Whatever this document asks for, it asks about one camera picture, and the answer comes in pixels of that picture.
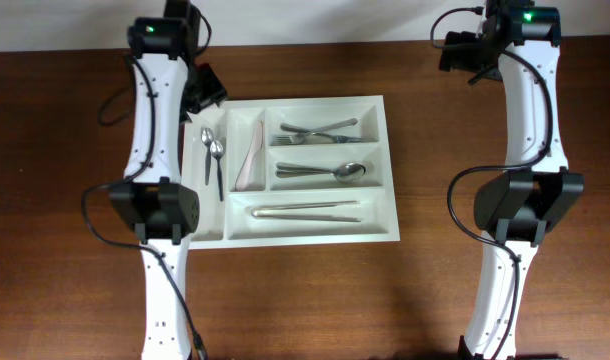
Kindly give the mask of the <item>pink plastic knife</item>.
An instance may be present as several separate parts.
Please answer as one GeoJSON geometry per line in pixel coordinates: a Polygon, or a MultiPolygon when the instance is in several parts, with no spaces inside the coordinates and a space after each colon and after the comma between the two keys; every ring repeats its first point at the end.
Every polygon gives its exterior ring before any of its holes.
{"type": "Polygon", "coordinates": [[[234,189],[236,191],[245,191],[251,184],[255,157],[263,148],[263,132],[263,122],[259,120],[256,122],[249,149],[247,151],[245,160],[243,162],[243,165],[241,166],[241,169],[235,182],[234,189]]]}

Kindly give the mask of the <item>steel spoon sideways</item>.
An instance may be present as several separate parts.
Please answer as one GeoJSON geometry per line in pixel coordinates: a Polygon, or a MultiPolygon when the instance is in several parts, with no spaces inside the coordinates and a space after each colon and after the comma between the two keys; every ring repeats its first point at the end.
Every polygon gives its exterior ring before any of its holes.
{"type": "MultiPolygon", "coordinates": [[[[336,174],[332,175],[337,181],[343,183],[354,182],[363,177],[367,169],[364,165],[360,163],[343,163],[337,167],[334,167],[338,170],[336,174]]],[[[278,178],[292,178],[292,177],[300,177],[300,176],[314,176],[314,175],[323,175],[323,174],[314,174],[314,173],[287,173],[285,175],[276,175],[278,178]]]]}

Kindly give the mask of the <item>small steel teaspoon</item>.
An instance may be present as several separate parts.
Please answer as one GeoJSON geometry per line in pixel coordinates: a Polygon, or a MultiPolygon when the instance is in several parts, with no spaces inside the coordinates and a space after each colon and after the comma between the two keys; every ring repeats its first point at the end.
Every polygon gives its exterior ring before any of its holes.
{"type": "Polygon", "coordinates": [[[204,183],[206,186],[209,185],[210,173],[211,173],[211,144],[215,140],[213,130],[209,127],[202,127],[200,132],[200,138],[203,145],[206,147],[205,161],[204,161],[204,183]]]}
{"type": "Polygon", "coordinates": [[[223,192],[223,175],[222,175],[222,167],[221,167],[221,160],[225,154],[225,149],[224,149],[223,144],[218,140],[214,140],[210,145],[210,153],[211,153],[212,157],[216,160],[216,163],[217,163],[216,174],[217,174],[218,194],[219,194],[219,200],[221,202],[223,202],[224,201],[224,192],[223,192]]]}

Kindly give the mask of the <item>steel fork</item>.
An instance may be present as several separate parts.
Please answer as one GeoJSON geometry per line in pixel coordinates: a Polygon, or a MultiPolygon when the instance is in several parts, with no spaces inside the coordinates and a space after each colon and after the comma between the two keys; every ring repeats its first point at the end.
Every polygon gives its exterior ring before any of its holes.
{"type": "Polygon", "coordinates": [[[332,143],[347,143],[351,139],[345,135],[330,135],[328,131],[337,130],[345,127],[350,127],[358,124],[356,118],[350,118],[348,120],[340,121],[330,125],[307,129],[282,123],[280,129],[286,132],[291,132],[291,135],[275,135],[273,143],[275,145],[301,145],[311,136],[318,136],[324,139],[330,140],[332,143]]]}

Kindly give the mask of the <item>steel fork angled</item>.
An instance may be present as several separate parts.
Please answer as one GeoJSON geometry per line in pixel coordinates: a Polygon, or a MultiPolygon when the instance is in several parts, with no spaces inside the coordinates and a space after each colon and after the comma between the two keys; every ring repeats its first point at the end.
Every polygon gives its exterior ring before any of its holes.
{"type": "Polygon", "coordinates": [[[329,140],[332,143],[359,143],[364,142],[365,138],[352,137],[346,135],[331,135],[323,131],[313,131],[310,129],[295,127],[287,124],[282,124],[281,129],[287,132],[292,132],[292,135],[275,135],[274,142],[278,145],[301,145],[304,144],[310,137],[321,137],[329,140]]]}

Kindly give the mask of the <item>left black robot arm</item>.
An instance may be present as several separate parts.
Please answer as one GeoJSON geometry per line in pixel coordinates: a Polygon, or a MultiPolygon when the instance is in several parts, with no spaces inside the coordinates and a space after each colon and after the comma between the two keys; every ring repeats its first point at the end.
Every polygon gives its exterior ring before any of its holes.
{"type": "Polygon", "coordinates": [[[207,64],[199,31],[208,24],[189,1],[165,4],[160,17],[128,28],[135,126],[124,178],[109,188],[112,206],[134,232],[145,273],[144,359],[204,359],[207,350],[185,300],[189,234],[199,222],[199,198],[183,185],[182,125],[219,105],[227,92],[207,64]]]}

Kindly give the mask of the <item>steel serrated tongs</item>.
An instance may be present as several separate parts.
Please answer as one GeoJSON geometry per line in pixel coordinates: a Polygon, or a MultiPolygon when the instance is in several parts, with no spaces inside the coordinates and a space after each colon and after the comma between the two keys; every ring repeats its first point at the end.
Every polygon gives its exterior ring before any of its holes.
{"type": "Polygon", "coordinates": [[[356,205],[357,201],[264,205],[251,208],[250,215],[255,219],[359,223],[360,217],[321,212],[321,209],[356,205]]]}

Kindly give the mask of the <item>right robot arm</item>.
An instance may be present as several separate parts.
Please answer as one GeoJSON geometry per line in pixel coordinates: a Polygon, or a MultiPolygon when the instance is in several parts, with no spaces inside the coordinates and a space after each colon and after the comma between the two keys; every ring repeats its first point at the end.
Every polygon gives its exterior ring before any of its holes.
{"type": "Polygon", "coordinates": [[[459,339],[460,359],[515,359],[516,326],[530,265],[551,232],[584,190],[584,177],[569,169],[562,146],[556,94],[561,15],[532,1],[487,0],[472,8],[475,32],[449,32],[442,71],[473,73],[504,86],[507,151],[502,165],[456,175],[497,172],[474,199],[476,228],[457,227],[483,245],[474,313],[459,339]]]}

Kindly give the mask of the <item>steel spoon blue-tinted handle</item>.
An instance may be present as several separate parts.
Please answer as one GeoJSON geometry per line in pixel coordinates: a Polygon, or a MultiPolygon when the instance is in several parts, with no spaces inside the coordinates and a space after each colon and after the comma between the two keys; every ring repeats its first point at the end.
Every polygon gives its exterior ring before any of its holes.
{"type": "Polygon", "coordinates": [[[336,168],[322,168],[305,165],[290,164],[278,162],[276,164],[276,175],[285,175],[287,173],[314,173],[314,174],[336,174],[336,168]]]}

